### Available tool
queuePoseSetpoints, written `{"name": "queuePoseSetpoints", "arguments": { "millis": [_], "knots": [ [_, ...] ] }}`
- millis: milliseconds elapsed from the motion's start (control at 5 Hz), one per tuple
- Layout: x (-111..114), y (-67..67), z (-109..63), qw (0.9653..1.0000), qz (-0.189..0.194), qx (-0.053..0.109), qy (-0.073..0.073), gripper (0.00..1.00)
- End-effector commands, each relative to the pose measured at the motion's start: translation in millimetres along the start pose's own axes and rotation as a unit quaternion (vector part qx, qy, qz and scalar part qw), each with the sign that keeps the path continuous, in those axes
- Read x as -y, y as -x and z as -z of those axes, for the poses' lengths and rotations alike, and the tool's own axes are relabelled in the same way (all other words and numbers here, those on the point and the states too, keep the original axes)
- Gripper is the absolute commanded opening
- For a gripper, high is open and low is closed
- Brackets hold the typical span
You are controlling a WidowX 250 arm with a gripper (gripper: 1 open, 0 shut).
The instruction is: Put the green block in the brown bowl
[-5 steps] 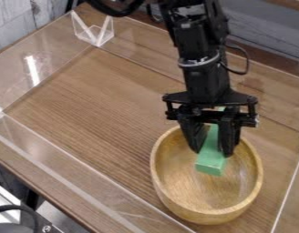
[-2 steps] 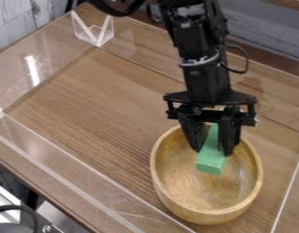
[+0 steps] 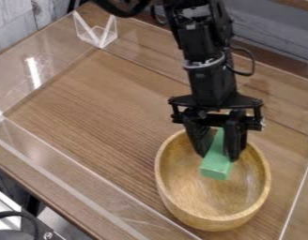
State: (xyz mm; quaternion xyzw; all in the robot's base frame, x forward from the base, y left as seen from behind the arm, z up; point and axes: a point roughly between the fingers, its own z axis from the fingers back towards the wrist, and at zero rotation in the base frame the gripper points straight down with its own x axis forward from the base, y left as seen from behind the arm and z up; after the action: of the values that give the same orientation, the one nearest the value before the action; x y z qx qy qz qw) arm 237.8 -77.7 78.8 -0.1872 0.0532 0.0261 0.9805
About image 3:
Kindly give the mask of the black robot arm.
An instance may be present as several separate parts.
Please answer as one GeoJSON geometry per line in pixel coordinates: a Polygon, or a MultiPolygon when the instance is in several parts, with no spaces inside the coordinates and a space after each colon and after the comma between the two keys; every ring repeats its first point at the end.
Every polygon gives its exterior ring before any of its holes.
{"type": "Polygon", "coordinates": [[[120,18],[136,16],[156,1],[162,6],[177,48],[182,51],[184,70],[192,93],[170,97],[173,122],[182,125],[200,156],[212,152],[212,128],[224,130],[221,153],[238,159],[250,130],[261,129],[262,100],[237,92],[233,51],[233,21],[221,0],[93,0],[120,18]]]}

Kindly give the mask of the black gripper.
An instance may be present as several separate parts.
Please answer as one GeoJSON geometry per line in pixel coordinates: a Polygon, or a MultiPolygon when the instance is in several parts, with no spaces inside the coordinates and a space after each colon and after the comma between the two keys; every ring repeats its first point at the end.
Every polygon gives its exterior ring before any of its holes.
{"type": "Polygon", "coordinates": [[[262,100],[241,95],[230,56],[222,53],[205,62],[184,62],[192,93],[170,97],[172,120],[182,124],[194,149],[204,158],[214,133],[209,127],[224,128],[224,153],[232,162],[246,145],[246,130],[262,129],[262,100]]]}

